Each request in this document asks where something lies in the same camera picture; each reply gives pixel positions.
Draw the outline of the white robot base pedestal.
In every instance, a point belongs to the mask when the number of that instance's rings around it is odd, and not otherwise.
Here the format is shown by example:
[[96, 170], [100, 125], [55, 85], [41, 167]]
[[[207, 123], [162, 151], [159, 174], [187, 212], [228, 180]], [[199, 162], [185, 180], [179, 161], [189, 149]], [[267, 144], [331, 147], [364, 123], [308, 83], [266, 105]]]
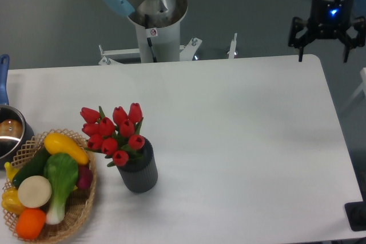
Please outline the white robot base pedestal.
[[134, 25], [141, 63], [192, 61], [202, 41], [182, 47], [180, 23], [187, 0], [103, 0], [110, 10]]

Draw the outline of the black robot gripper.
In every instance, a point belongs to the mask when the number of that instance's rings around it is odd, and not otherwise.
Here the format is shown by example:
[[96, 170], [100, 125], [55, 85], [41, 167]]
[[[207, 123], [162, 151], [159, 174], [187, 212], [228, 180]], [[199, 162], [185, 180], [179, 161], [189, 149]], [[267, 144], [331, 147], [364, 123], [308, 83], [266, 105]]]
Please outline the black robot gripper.
[[[288, 46], [299, 50], [299, 62], [303, 61], [305, 46], [315, 39], [338, 39], [344, 45], [344, 63], [351, 50], [365, 46], [365, 16], [351, 21], [353, 1], [312, 0], [308, 20], [292, 18]], [[354, 37], [348, 34], [350, 29], [355, 32]]]

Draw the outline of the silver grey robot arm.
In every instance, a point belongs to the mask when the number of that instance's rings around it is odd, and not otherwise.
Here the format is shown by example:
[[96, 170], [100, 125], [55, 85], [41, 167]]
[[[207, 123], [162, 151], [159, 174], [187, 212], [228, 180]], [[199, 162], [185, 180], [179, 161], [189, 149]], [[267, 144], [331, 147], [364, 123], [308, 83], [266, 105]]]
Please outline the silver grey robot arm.
[[303, 60], [304, 47], [316, 39], [338, 39], [344, 45], [343, 62], [349, 52], [365, 45], [365, 17], [351, 19], [353, 0], [312, 0], [307, 20], [294, 17], [288, 46], [299, 50]]

